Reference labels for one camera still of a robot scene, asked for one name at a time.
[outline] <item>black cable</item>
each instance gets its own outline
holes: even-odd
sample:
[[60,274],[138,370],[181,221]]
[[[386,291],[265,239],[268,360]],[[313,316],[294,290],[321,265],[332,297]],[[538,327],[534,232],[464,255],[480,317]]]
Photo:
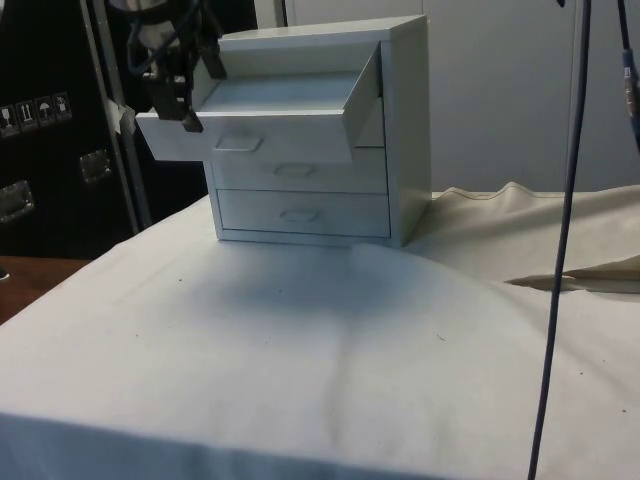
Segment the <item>black cable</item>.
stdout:
[[627,24],[627,8],[624,0],[618,0],[618,15],[620,16],[620,33],[622,34],[622,47],[625,50],[631,48],[629,42],[629,26]]
[[556,329],[558,325],[558,307],[560,304],[560,292],[562,290],[562,274],[564,260],[569,239],[569,226],[571,224],[571,210],[573,207],[573,192],[576,183],[576,171],[578,167],[578,154],[580,152],[580,139],[582,137],[582,124],[584,121],[584,109],[587,98],[587,76],[589,72],[589,41],[591,37],[591,0],[583,0],[582,8],[582,39],[580,41],[580,73],[578,77],[578,104],[576,105],[575,124],[571,140],[571,151],[567,168],[567,178],[564,194],[564,206],[562,210],[562,225],[560,228],[560,242],[556,257],[556,267],[553,277],[553,291],[551,293],[551,308],[549,312],[549,330],[547,333],[547,348],[544,356],[544,368],[542,372],[542,385],[540,387],[540,402],[536,417],[536,428],[531,447],[531,461],[529,463],[529,480],[536,478],[538,458],[540,455],[540,442],[544,417],[547,410],[549,397],[549,384],[551,380],[551,365],[553,351],[556,342]]
[[137,19],[133,24],[133,28],[131,29],[131,35],[129,35],[129,40],[127,41],[127,62],[129,67],[129,72],[132,75],[142,75],[145,73],[152,63],[156,62],[160,57],[163,57],[171,48],[171,44],[175,42],[182,32],[189,26],[189,24],[193,21],[195,16],[200,10],[200,0],[194,0],[193,5],[182,19],[175,26],[175,29],[171,35],[169,35],[162,44],[153,51],[147,59],[142,62],[140,65],[133,65],[133,50],[134,46],[137,42],[138,35],[140,35],[140,31],[142,30],[142,21]]
[[624,66],[625,96],[627,110],[631,120],[633,135],[640,152],[640,88],[638,87],[638,71],[633,58],[633,50],[629,41],[629,26],[627,24],[627,9],[624,0],[618,0],[618,16],[620,17],[620,34],[622,36],[622,54]]

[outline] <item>open drawer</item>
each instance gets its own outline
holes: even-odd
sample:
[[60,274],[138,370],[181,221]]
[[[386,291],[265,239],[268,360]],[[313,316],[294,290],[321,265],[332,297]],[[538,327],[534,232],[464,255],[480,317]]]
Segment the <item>open drawer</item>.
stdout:
[[351,163],[363,127],[378,112],[378,57],[372,46],[352,71],[231,72],[198,109],[203,133],[155,113],[138,115],[138,124],[156,160]]

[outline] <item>metal latch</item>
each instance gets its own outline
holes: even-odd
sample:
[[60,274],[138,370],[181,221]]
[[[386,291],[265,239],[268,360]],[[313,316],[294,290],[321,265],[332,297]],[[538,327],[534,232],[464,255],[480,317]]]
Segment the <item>metal latch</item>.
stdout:
[[85,183],[94,183],[111,175],[111,159],[106,150],[97,150],[80,157],[80,169]]
[[0,223],[9,223],[36,208],[29,182],[20,182],[0,190]]

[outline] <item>cabinet top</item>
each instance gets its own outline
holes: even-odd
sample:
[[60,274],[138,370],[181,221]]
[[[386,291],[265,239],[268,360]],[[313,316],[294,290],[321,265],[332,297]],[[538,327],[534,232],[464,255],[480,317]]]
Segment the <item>cabinet top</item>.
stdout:
[[220,46],[225,51],[232,51],[378,42],[400,37],[421,25],[425,25],[426,21],[424,15],[415,15],[248,30],[225,35],[220,40]]

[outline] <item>white tablecloth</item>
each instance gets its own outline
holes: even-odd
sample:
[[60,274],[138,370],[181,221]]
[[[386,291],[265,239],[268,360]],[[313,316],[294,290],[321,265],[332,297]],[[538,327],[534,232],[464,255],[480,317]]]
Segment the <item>white tablecloth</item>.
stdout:
[[[578,199],[569,269],[633,277],[639,191]],[[558,202],[449,192],[436,263],[218,242],[204,199],[0,327],[0,478],[524,478],[549,295],[496,280],[549,273]],[[558,334],[539,478],[634,478],[640,302],[565,294]]]

